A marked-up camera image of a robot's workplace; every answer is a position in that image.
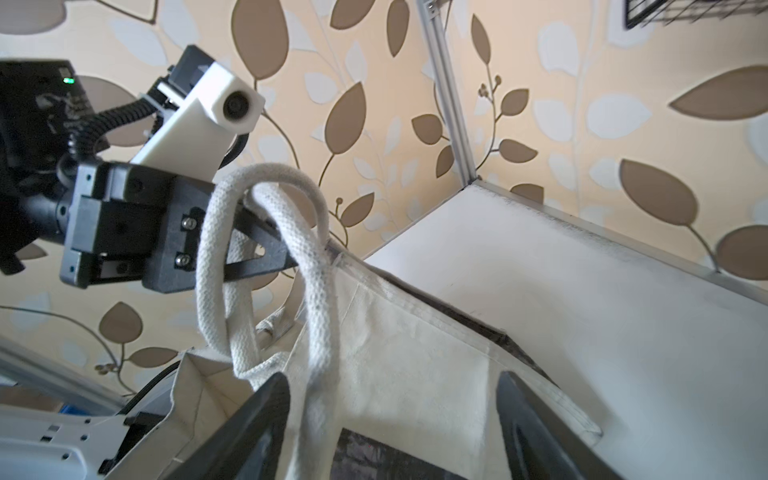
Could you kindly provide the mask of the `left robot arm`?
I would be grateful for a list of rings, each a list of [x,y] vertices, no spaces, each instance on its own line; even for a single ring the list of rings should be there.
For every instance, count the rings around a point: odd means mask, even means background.
[[[62,246],[78,288],[195,286],[214,176],[263,110],[252,87],[195,47],[138,99],[95,112],[65,60],[1,65],[1,270],[36,240]]]

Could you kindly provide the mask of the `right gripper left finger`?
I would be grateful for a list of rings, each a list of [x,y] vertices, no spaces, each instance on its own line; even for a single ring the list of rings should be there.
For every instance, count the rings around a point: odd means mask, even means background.
[[[166,425],[181,428],[163,479],[274,479],[290,412],[287,377],[252,389],[229,371],[182,371]]]

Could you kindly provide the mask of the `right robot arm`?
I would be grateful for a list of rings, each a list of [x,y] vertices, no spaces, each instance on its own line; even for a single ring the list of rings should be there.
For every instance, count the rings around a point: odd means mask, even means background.
[[[510,357],[306,342],[257,385],[186,354],[121,411],[5,405],[5,479],[612,479],[598,427]]]

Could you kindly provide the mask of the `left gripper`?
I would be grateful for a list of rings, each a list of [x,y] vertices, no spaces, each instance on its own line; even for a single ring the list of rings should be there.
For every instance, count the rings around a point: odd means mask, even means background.
[[[176,293],[195,286],[203,225],[203,281],[277,274],[297,262],[277,227],[241,202],[210,200],[211,183],[129,163],[79,165],[68,207],[61,280],[92,285],[139,281]],[[234,234],[244,252],[228,260]]]

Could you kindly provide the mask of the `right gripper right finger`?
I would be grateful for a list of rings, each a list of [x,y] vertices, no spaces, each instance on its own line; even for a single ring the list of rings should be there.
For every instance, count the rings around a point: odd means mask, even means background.
[[[511,371],[499,377],[496,410],[514,479],[620,477]]]

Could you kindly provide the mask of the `cream canvas grocery bag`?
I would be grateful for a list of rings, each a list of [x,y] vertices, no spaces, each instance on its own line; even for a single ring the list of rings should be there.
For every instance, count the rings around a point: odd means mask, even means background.
[[[239,206],[276,221],[303,277],[290,347],[257,343],[250,290],[224,266],[253,244]],[[276,164],[215,187],[195,297],[208,349],[186,354],[168,416],[113,479],[609,479],[600,428],[486,337],[326,251],[314,182]]]

